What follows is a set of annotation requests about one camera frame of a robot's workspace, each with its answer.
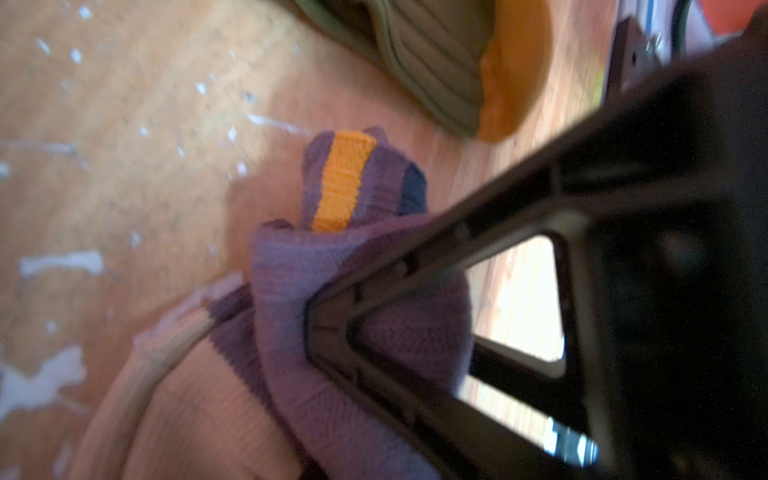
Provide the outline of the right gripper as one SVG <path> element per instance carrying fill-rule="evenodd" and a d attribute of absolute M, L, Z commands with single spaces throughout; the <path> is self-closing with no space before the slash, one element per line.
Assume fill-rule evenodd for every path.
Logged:
<path fill-rule="evenodd" d="M 767 475 L 767 15 L 560 157 L 588 433 L 613 478 Z"/>

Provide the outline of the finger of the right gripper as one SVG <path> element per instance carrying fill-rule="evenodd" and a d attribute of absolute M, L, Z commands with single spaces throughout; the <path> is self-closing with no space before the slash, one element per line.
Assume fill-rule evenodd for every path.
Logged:
<path fill-rule="evenodd" d="M 565 355 L 547 364 L 477 339 L 477 379 L 593 438 L 600 435 L 600 339 L 588 218 L 568 206 L 560 154 L 548 145 L 360 270 L 326 284 L 308 303 L 308 358 L 393 429 L 445 479 L 593 479 L 474 407 L 438 390 L 360 338 L 364 323 L 392 302 L 454 276 L 528 238 L 554 244 Z"/>

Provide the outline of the purple striped sock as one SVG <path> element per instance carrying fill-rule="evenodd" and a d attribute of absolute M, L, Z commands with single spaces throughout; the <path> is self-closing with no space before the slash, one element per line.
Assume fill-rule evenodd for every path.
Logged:
<path fill-rule="evenodd" d="M 297 225 L 251 244 L 248 282 L 150 334 L 90 422 L 73 479 L 434 479 L 437 471 L 310 360 L 327 284 L 427 223 L 427 182 L 378 127 L 318 134 Z"/>

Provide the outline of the green striped sock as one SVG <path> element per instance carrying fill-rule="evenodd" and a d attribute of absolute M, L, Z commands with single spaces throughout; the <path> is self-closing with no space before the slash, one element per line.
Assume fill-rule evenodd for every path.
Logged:
<path fill-rule="evenodd" d="M 320 30 L 386 70 L 445 128 L 488 143 L 517 132 L 551 66 L 550 5 L 299 1 Z"/>

